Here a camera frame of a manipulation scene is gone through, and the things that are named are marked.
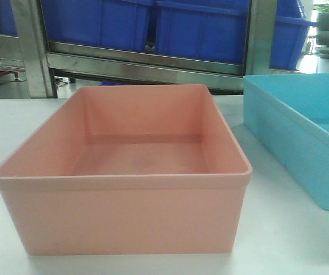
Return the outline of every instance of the metal shelf rail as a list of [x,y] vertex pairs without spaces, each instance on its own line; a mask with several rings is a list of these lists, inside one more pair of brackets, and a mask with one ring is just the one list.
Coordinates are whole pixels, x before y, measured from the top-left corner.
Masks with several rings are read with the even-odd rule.
[[11,0],[18,37],[0,35],[0,69],[25,71],[32,98],[57,97],[54,75],[153,84],[203,83],[242,93],[244,74],[269,68],[278,0],[251,0],[243,65],[48,41],[40,0]]

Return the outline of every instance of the pink plastic box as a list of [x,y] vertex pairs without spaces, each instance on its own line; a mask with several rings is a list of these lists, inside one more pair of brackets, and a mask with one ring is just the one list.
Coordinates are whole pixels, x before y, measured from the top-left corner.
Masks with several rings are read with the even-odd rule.
[[86,87],[0,165],[32,255],[225,253],[251,165],[203,85]]

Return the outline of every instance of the floor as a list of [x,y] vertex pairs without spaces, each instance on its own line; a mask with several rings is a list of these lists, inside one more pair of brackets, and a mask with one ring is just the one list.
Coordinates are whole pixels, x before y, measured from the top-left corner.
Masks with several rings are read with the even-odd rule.
[[[297,70],[303,73],[315,73],[318,64],[318,73],[329,72],[329,59],[319,58],[310,54],[303,56],[297,65]],[[99,81],[77,79],[75,83],[70,83],[68,78],[63,78],[58,84],[58,97],[65,99],[71,96],[79,87],[99,85]],[[29,91],[26,75],[20,73],[19,79],[15,79],[13,74],[8,74],[0,78],[0,99],[29,99]]]

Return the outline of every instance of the blue plastic crate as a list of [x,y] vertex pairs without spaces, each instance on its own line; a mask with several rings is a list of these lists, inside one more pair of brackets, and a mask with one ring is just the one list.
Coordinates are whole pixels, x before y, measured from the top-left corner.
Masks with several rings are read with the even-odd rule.
[[[145,50],[154,0],[42,0],[42,5],[50,40],[121,50]],[[11,23],[8,32],[5,18],[9,18],[8,23]],[[17,33],[10,0],[0,1],[0,33]]]
[[302,18],[276,17],[271,68],[295,70],[310,26],[315,23]]
[[245,76],[244,123],[329,210],[329,74]]
[[[228,4],[229,8],[238,8],[241,6],[248,10],[249,0],[166,0],[169,2],[179,2],[186,3],[189,5],[199,5],[199,6],[210,6],[210,7],[221,7],[222,5]],[[278,8],[276,14],[279,16],[293,17],[293,18],[306,18],[306,13],[304,11],[304,6],[301,0],[279,0]],[[149,34],[148,37],[151,41],[155,41],[156,38],[156,28],[157,28],[157,18],[158,18],[158,8],[154,7],[150,14],[149,20]]]
[[0,0],[0,34],[17,36],[10,0]]
[[158,1],[156,52],[242,63],[247,11]]
[[[236,64],[243,62],[246,5],[222,3],[209,7],[172,1],[158,1],[157,5],[160,8],[157,53]],[[302,18],[276,17],[272,68],[295,69],[312,25],[313,22]]]

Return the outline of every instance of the plastic box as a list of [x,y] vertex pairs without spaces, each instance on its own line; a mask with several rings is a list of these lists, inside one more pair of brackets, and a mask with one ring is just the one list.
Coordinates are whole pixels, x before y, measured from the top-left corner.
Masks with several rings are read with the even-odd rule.
[[[145,50],[154,0],[42,0],[42,5],[50,40]],[[0,34],[17,34],[10,1],[0,1]]]
[[245,76],[244,122],[329,210],[329,74]]
[[17,36],[10,0],[0,0],[0,34]]
[[[243,6],[246,10],[249,7],[249,0],[167,0],[171,2],[187,3],[190,5],[199,6],[221,6],[221,5],[236,5]],[[300,0],[279,0],[278,9],[276,11],[277,15],[294,17],[294,18],[306,18],[306,13],[304,11],[304,6]],[[156,28],[157,28],[157,18],[158,10],[157,7],[153,7],[152,13],[150,14],[149,21],[149,34],[150,40],[155,41],[156,38]]]
[[247,10],[157,1],[156,52],[242,63]]
[[295,70],[309,27],[315,25],[302,18],[276,17],[270,67]]
[[0,166],[28,253],[231,251],[251,166],[203,85],[86,87]]
[[[245,5],[213,6],[158,1],[158,54],[243,63],[248,11]],[[271,67],[294,70],[313,22],[276,17]]]

